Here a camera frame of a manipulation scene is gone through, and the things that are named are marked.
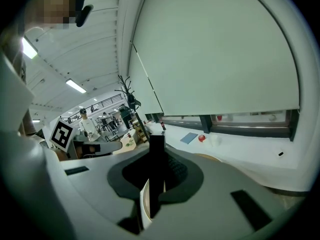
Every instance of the white ceiling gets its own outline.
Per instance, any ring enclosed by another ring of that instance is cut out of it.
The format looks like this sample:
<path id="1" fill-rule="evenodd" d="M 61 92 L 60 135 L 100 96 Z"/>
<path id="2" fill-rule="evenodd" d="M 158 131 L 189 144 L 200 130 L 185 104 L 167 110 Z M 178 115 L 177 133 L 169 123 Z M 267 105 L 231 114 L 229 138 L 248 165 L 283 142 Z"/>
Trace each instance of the white ceiling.
<path id="1" fill-rule="evenodd" d="M 130 45 L 132 23 L 141 0 L 85 0 L 84 5 L 89 4 L 94 8 L 82 27 L 71 24 L 68 29 L 36 28 L 26 34 L 38 50 L 33 59 L 24 56 L 26 83 L 35 96 L 29 107 L 33 119 L 49 122 L 78 104 L 119 87 L 118 56 L 129 56 L 128 52 L 123 55 L 122 45 Z M 68 86 L 69 78 L 87 93 Z"/>

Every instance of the fluorescent light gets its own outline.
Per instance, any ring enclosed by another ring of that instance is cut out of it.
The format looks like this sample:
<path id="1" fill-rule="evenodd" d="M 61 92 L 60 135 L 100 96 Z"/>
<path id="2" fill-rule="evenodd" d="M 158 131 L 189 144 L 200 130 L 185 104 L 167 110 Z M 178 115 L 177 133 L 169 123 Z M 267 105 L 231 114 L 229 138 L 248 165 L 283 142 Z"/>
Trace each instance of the fluorescent light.
<path id="1" fill-rule="evenodd" d="M 32 45 L 25 39 L 22 39 L 22 45 L 23 45 L 23 53 L 27 55 L 30 59 L 33 59 L 38 53 L 37 51 L 32 47 Z"/>
<path id="2" fill-rule="evenodd" d="M 83 89 L 82 87 L 80 87 L 79 85 L 77 85 L 74 81 L 72 81 L 71 79 L 68 79 L 65 82 L 67 85 L 71 86 L 72 88 L 76 89 L 77 91 L 79 91 L 80 93 L 84 94 L 87 91 L 85 89 Z"/>

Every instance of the railing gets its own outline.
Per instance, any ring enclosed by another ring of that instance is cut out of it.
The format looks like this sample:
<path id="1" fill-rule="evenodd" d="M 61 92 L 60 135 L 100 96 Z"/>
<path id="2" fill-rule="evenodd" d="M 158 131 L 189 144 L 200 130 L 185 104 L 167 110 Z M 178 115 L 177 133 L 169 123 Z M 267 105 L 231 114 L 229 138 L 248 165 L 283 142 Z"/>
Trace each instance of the railing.
<path id="1" fill-rule="evenodd" d="M 103 109 L 105 107 L 108 107 L 109 105 L 113 104 L 113 103 L 118 103 L 119 101 L 123 100 L 124 98 L 122 98 L 121 94 L 112 96 L 111 98 L 107 98 L 103 101 L 100 101 L 96 104 L 93 104 L 91 106 L 88 106 L 85 108 L 86 110 L 86 115 L 89 116 L 92 113 Z M 73 123 L 74 121 L 77 121 L 81 118 L 80 112 L 77 112 L 73 115 L 71 115 L 70 117 L 62 117 L 61 119 L 68 122 L 69 124 Z"/>

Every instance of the wooden table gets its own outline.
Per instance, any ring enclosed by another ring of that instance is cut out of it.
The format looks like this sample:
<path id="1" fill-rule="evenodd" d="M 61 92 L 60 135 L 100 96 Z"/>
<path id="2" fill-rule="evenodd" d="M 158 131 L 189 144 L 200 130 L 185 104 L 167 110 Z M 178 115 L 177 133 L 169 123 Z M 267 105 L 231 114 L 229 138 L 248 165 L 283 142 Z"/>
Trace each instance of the wooden table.
<path id="1" fill-rule="evenodd" d="M 134 150 L 137 146 L 133 137 L 122 138 L 120 141 L 122 142 L 122 148 L 117 151 L 114 151 L 113 152 L 114 155 Z"/>

